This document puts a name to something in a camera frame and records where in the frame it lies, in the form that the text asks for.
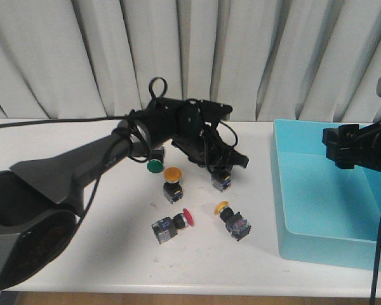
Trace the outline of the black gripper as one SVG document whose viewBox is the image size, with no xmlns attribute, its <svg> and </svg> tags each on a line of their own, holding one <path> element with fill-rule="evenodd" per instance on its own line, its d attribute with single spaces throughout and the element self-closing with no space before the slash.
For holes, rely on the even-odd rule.
<svg viewBox="0 0 381 305">
<path fill-rule="evenodd" d="M 322 143 L 326 146 L 326 157 L 340 169 L 353 169 L 366 166 L 362 138 L 367 127 L 359 124 L 340 125 L 336 128 L 325 128 L 322 132 Z"/>
<path fill-rule="evenodd" d="M 246 168 L 247 156 L 235 150 L 235 143 L 225 143 L 217 127 L 232 112 L 227 104 L 196 100 L 185 101 L 178 113 L 178 134 L 172 144 L 185 153 L 189 161 L 207 169 L 209 173 L 230 172 L 233 166 Z"/>
</svg>

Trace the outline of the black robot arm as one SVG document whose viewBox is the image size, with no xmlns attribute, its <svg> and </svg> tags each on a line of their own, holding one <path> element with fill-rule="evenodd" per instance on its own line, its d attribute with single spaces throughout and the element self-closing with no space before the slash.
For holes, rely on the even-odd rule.
<svg viewBox="0 0 381 305">
<path fill-rule="evenodd" d="M 361 127 L 343 124 L 323 130 L 326 157 L 340 169 L 361 166 L 381 172 L 381 121 Z"/>
<path fill-rule="evenodd" d="M 84 188 L 124 158 L 150 160 L 167 140 L 213 173 L 246 167 L 217 126 L 232 107 L 207 100 L 154 97 L 112 133 L 61 155 L 21 161 L 0 172 L 0 291 L 29 279 L 70 243 L 88 205 Z"/>
</svg>

